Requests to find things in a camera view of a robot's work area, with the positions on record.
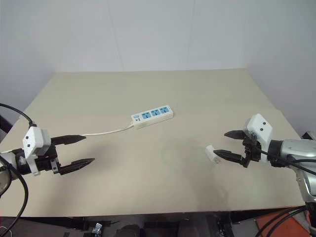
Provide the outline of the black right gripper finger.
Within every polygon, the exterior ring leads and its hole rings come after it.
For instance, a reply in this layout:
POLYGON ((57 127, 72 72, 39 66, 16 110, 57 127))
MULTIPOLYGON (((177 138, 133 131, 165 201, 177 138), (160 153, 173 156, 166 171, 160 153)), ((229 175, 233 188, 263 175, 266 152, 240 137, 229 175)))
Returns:
POLYGON ((235 162, 238 164, 244 164, 244 158, 242 157, 242 155, 235 154, 227 150, 214 150, 213 152, 218 157, 223 158, 227 161, 235 162))
POLYGON ((247 138, 247 135, 243 130, 232 130, 228 131, 224 134, 224 136, 236 139, 236 140, 245 140, 247 138))

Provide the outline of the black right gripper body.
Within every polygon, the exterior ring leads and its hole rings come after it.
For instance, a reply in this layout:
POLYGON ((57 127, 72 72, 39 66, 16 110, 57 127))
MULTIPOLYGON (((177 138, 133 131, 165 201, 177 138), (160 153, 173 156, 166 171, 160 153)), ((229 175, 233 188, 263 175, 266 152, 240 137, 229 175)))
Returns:
POLYGON ((246 136, 242 144, 245 148, 243 167, 248 168, 251 161, 259 162, 261 160, 261 144, 258 141, 246 136))

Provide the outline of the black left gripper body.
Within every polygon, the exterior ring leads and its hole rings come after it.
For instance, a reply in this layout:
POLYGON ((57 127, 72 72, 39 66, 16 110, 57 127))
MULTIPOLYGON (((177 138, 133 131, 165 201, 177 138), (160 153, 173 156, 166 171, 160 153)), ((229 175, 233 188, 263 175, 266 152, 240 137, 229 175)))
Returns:
POLYGON ((37 159, 35 159, 38 171, 52 171, 54 174, 60 173, 61 164, 58 160, 56 146, 51 145, 45 152, 41 149, 37 152, 37 159))

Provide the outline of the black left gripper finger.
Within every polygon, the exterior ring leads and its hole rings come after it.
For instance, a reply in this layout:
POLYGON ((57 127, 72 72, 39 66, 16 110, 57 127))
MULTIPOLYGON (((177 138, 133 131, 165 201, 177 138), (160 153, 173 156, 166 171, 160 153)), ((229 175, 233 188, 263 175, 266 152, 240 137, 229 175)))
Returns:
POLYGON ((52 146, 69 145, 69 144, 73 144, 84 139, 86 139, 86 136, 82 136, 82 135, 58 136, 58 137, 51 138, 51 145, 52 146))
POLYGON ((95 160, 95 158, 86 158, 86 159, 80 159, 80 160, 73 161, 69 165, 60 166, 58 168, 58 173, 60 175, 65 175, 65 174, 80 170, 83 167, 89 165, 94 160, 95 160))

